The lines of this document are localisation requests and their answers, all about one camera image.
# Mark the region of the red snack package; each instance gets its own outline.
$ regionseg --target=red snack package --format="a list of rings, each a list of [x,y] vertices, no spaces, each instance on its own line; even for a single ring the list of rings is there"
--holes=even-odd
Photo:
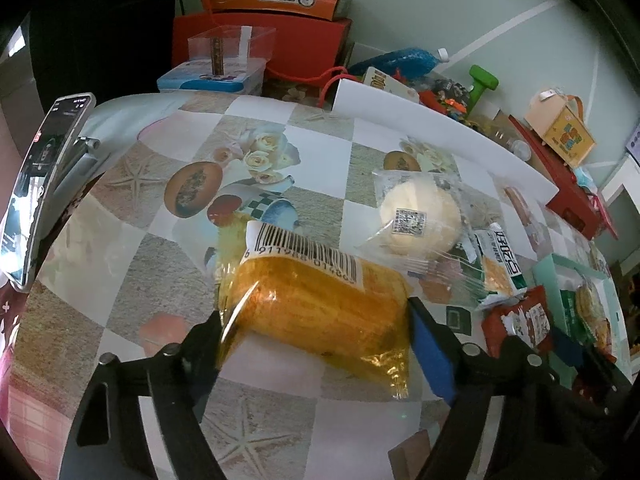
[[[551,314],[546,308],[543,286],[530,288],[522,301],[513,306],[496,306],[482,322],[486,347],[491,357],[500,355],[508,335],[516,335],[540,353],[553,349]]]

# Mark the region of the orange box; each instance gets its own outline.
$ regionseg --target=orange box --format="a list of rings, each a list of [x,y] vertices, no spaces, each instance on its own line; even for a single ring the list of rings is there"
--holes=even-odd
[[[589,155],[596,141],[582,122],[582,101],[576,96],[562,96],[550,91],[536,98],[524,116],[532,129],[569,166],[577,168]],[[576,114],[568,105],[570,100],[578,104]]]
[[[200,0],[208,12],[268,10],[292,12],[330,22],[345,18],[351,0]]]

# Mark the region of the silver screw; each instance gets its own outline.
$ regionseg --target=silver screw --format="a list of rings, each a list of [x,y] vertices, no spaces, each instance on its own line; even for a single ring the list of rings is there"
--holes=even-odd
[[[98,362],[101,365],[108,365],[110,362],[112,362],[114,359],[116,358],[115,354],[112,354],[111,352],[105,352],[104,354],[102,354],[99,358],[98,358]]]
[[[480,347],[474,343],[463,344],[462,351],[469,357],[478,357],[480,355]]]
[[[169,343],[162,349],[162,355],[167,357],[176,355],[180,351],[180,343]]]
[[[540,366],[542,364],[542,357],[535,354],[529,354],[527,356],[527,363],[531,366]]]

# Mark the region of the yellow plastic wrapper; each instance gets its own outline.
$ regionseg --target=yellow plastic wrapper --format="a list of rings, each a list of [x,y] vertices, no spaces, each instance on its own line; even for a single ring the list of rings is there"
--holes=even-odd
[[[398,272],[260,221],[245,240],[239,265],[234,254],[218,267],[223,358],[253,330],[406,396],[410,288]]]

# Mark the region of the transparent plastic box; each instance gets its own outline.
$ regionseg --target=transparent plastic box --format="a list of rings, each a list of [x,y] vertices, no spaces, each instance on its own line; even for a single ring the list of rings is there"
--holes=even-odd
[[[216,53],[223,62],[223,73],[218,75],[228,75],[238,65],[266,64],[273,55],[275,39],[273,27],[222,25],[188,39],[189,59],[212,59]]]

